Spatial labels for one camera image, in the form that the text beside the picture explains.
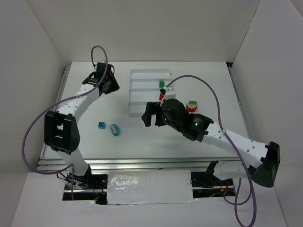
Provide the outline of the red curved lego brick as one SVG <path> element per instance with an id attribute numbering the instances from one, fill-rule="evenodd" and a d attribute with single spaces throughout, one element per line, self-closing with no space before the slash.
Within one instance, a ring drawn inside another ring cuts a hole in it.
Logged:
<path id="1" fill-rule="evenodd" d="M 160 96 L 159 96 L 159 100 L 162 100 L 164 98 L 164 94 L 163 93 L 160 93 Z"/>

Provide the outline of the green lego brick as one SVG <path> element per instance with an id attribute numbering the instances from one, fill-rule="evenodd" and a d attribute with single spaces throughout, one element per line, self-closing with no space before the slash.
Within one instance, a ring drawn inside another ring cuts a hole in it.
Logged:
<path id="1" fill-rule="evenodd" d="M 160 82 L 159 82 L 159 87 L 162 88 L 162 87 L 164 87 L 164 86 L 165 86 L 165 82 L 164 82 L 164 81 L 160 81 Z"/>

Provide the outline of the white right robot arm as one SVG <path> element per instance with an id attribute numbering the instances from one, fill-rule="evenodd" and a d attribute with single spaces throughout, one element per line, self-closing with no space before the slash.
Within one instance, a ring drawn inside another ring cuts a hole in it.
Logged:
<path id="1" fill-rule="evenodd" d="M 189 113 L 174 98 L 146 104 L 141 117 L 146 127 L 151 125 L 153 115 L 156 116 L 155 125 L 158 127 L 168 125 L 191 141 L 214 145 L 234 155 L 241 155 L 243 161 L 235 164 L 211 162 L 207 168 L 209 174 L 220 180 L 250 177 L 260 186 L 274 186 L 281 160 L 280 146 L 277 143 L 257 142 L 230 130 L 222 130 L 212 119 L 198 113 Z"/>

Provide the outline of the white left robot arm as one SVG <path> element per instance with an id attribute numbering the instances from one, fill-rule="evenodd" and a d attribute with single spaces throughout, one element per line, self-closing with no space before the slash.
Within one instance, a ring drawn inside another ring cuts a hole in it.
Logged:
<path id="1" fill-rule="evenodd" d="M 54 150 L 67 166 L 71 166 L 68 180 L 73 178 L 82 188 L 90 187 L 93 177 L 89 164 L 79 150 L 78 121 L 102 94 L 107 95 L 120 88 L 114 72 L 113 65 L 97 63 L 95 70 L 83 80 L 75 99 L 68 101 L 57 111 L 48 111 L 45 114 L 44 143 Z"/>

